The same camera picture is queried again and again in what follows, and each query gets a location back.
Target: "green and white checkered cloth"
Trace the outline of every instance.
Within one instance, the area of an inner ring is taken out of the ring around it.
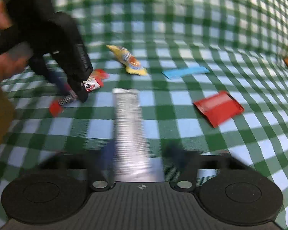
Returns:
[[[132,88],[140,91],[150,156],[162,163],[166,180],[177,177],[161,156],[169,141],[203,153],[228,149],[280,187],[284,203],[276,222],[288,228],[288,68],[282,61],[288,55],[288,0],[54,0],[54,5],[77,19],[93,66],[110,78],[87,102],[68,105],[57,118],[48,112],[57,88],[43,77],[26,69],[2,82],[16,118],[0,146],[0,199],[20,170],[53,151],[105,145],[114,137],[111,91]],[[127,74],[106,44],[129,49],[149,75]],[[175,80],[161,73],[197,65],[211,72]],[[212,128],[192,101],[221,90],[245,112]],[[0,226],[6,221],[0,202]]]

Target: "shiny metallic stick pack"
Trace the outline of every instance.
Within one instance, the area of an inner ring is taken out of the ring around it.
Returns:
[[[155,182],[148,145],[143,133],[137,90],[114,88],[116,149],[115,181]]]

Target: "person's hand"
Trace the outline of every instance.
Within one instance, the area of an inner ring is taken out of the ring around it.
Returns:
[[[9,19],[5,5],[0,1],[0,29],[6,29],[12,25]],[[26,66],[28,59],[25,57],[18,60],[12,60],[8,53],[0,55],[0,82],[4,79],[12,77],[14,74],[22,72]]]

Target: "red wrapper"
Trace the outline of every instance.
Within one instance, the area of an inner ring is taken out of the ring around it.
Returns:
[[[244,112],[244,108],[226,91],[194,102],[197,109],[215,128],[226,120]]]

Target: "yellow wrapper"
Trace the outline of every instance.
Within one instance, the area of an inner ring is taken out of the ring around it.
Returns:
[[[147,75],[146,69],[141,66],[140,62],[126,48],[114,45],[107,45],[107,48],[109,48],[117,60],[125,66],[127,73],[141,76]]]

